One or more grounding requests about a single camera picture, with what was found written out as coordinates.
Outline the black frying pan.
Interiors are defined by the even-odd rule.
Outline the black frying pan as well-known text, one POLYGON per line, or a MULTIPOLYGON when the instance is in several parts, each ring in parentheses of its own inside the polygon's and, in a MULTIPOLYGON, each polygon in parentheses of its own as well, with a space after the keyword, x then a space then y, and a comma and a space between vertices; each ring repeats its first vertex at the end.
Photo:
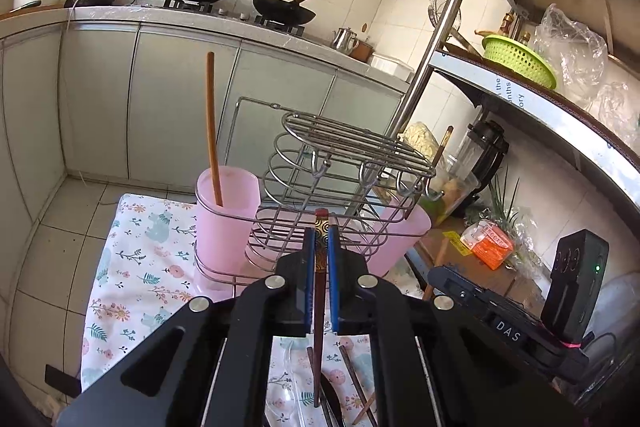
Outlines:
POLYGON ((253 0, 253 5, 266 20, 288 26, 299 26, 308 24, 316 17, 314 11, 303 7, 304 1, 306 0, 253 0))

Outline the green onions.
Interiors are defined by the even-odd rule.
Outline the green onions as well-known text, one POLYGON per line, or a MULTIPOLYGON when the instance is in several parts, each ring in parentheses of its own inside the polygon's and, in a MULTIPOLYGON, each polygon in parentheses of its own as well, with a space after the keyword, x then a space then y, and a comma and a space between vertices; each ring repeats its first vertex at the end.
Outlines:
POLYGON ((516 202, 520 191, 518 176, 511 176, 508 167, 501 167, 480 192, 480 199, 474 202, 464 214, 464 224, 477 225, 480 220, 494 222, 512 239, 515 247, 533 251, 533 232, 537 225, 530 211, 516 202))

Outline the cardboard box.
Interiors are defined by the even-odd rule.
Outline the cardboard box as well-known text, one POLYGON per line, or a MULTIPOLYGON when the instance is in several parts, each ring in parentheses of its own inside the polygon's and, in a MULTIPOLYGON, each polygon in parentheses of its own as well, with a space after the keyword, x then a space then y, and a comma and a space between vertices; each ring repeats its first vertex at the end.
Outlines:
POLYGON ((462 233, 463 221, 458 218, 447 218, 437 228, 431 229, 420 241, 414 245, 421 261, 428 269, 437 265, 438 254, 442 251, 442 244, 446 249, 442 252, 441 265, 459 272, 462 277, 473 281, 475 284, 504 297, 508 297, 521 305, 535 317, 539 317, 544 306, 544 297, 538 285, 522 275, 515 269, 506 268, 504 265, 497 270, 491 270, 475 255, 463 256, 450 239, 446 239, 444 233, 454 231, 462 233))

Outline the metal shelf rack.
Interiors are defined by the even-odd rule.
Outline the metal shelf rack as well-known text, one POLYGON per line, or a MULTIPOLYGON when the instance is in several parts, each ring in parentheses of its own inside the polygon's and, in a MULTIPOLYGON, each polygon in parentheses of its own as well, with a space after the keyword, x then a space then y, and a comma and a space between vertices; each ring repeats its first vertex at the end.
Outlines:
POLYGON ((639 221, 639 0, 506 0, 474 48, 457 31, 462 0, 432 0, 435 30, 392 126, 405 127, 431 75, 452 81, 570 161, 628 225, 639 221))

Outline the pink drip tray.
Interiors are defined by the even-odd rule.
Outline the pink drip tray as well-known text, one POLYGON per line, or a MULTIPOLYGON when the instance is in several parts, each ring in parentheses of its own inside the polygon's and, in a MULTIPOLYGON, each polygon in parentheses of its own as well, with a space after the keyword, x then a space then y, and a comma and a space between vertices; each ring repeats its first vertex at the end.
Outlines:
POLYGON ((221 301, 242 294, 245 288, 274 270, 274 252, 252 246, 215 245, 195 255, 193 295, 221 301))

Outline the black spoon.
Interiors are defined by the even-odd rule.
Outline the black spoon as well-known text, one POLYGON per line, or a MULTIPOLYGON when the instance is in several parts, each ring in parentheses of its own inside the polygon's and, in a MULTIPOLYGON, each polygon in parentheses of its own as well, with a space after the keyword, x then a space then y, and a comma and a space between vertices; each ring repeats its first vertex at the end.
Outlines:
POLYGON ((325 373, 319 374, 319 403, 324 420, 328 427, 344 427, 344 417, 340 399, 337 392, 326 377, 325 373))

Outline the black blender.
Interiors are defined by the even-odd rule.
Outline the black blender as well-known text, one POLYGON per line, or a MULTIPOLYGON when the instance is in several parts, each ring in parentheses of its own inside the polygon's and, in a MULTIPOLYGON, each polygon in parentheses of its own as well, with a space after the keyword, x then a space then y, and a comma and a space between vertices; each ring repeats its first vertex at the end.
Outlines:
POLYGON ((472 173, 477 186, 454 210, 456 215, 462 216, 463 210, 477 201, 480 192, 494 179, 508 150, 509 143, 504 139, 504 130, 500 124, 493 120, 469 124, 468 132, 454 155, 456 162, 452 172, 460 179, 466 179, 472 173))

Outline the clear container of vegetables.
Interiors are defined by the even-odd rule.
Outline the clear container of vegetables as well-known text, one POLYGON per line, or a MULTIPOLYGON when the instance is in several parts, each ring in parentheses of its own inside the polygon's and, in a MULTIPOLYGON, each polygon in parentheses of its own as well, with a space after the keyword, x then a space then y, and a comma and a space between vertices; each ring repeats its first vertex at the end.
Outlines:
MULTIPOLYGON (((404 132, 398 134, 398 138, 401 143, 409 145, 431 162, 440 142, 436 141, 431 130, 421 121, 409 124, 404 132)), ((418 202, 430 216, 433 227, 441 225, 477 186, 472 173, 466 179, 454 175, 452 170, 456 158, 447 153, 447 147, 435 168, 435 176, 428 180, 426 194, 422 195, 418 202)))

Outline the dark brown chopstick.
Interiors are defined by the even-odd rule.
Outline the dark brown chopstick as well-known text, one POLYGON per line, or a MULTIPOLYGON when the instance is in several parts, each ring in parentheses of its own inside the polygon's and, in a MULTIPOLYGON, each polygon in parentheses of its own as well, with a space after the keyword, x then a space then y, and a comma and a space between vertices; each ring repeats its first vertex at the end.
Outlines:
POLYGON ((314 406, 320 405, 321 363, 323 348, 324 309, 326 309, 326 250, 328 249, 329 210, 319 208, 314 212, 314 345, 312 369, 314 370, 314 406))

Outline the pink cup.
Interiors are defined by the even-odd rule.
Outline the pink cup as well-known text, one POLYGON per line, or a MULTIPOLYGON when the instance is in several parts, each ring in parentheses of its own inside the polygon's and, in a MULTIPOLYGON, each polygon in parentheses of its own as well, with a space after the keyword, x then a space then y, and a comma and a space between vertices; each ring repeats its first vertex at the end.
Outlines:
POLYGON ((258 179, 238 167, 221 166, 219 174, 222 205, 216 203, 209 169, 196 184, 196 255, 214 277, 254 277, 259 270, 245 251, 260 205, 258 179))
POLYGON ((371 274, 377 277, 385 275, 399 258, 431 230, 430 216, 419 204, 409 211, 412 203, 412 199, 393 196, 384 207, 381 217, 373 222, 368 246, 362 251, 371 274))

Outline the brown chopstick on cloth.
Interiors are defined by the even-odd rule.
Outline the brown chopstick on cloth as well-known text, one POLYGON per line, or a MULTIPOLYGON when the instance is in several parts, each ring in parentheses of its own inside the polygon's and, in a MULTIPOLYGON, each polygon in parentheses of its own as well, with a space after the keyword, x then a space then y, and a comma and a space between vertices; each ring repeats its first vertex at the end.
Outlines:
POLYGON ((360 411, 352 422, 352 425, 357 426, 360 421, 363 421, 365 418, 367 418, 372 427, 378 427, 378 420, 372 412, 372 405, 376 400, 375 392, 370 393, 370 395, 366 395, 358 378, 354 363, 352 363, 352 359, 350 358, 346 347, 343 345, 339 345, 338 349, 340 349, 347 372, 349 373, 349 377, 352 380, 352 385, 354 386, 358 398, 361 402, 360 411))

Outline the light brown wooden chopstick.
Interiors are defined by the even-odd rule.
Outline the light brown wooden chopstick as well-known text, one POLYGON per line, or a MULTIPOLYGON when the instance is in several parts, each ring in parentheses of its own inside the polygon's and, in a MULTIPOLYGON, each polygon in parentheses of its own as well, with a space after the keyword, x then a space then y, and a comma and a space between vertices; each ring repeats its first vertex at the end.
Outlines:
POLYGON ((221 182, 219 174, 217 144, 216 144, 216 114, 215 114, 215 53, 209 51, 206 54, 205 67, 205 117, 207 133, 207 150, 209 159, 210 175, 212 176, 212 187, 214 199, 217 206, 222 207, 221 182))

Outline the pink cup left side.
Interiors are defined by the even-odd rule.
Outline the pink cup left side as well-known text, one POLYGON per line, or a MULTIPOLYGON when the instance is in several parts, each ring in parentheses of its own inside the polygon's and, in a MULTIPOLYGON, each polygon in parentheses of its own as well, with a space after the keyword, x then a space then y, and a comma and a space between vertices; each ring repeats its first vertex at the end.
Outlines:
POLYGON ((209 169, 196 184, 196 255, 214 277, 254 277, 259 270, 245 251, 260 205, 258 179, 238 167, 221 166, 219 174, 222 205, 216 203, 209 169))

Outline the orange packaged food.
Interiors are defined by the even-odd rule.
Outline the orange packaged food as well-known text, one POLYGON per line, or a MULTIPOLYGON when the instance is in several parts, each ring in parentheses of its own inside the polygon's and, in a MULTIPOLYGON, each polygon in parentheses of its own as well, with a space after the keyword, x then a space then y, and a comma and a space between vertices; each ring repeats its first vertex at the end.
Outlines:
POLYGON ((509 235, 497 223, 486 219, 466 228, 461 235, 461 242, 491 270, 497 270, 514 251, 509 235))

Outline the pink cup right side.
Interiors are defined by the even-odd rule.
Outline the pink cup right side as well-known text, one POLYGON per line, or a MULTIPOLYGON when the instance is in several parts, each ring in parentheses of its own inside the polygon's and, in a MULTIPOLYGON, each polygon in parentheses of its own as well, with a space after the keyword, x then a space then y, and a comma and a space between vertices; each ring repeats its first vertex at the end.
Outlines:
POLYGON ((377 277, 385 275, 399 258, 431 230, 430 216, 419 204, 409 211, 412 203, 412 199, 393 196, 384 207, 381 217, 373 222, 368 246, 362 251, 371 274, 377 277))

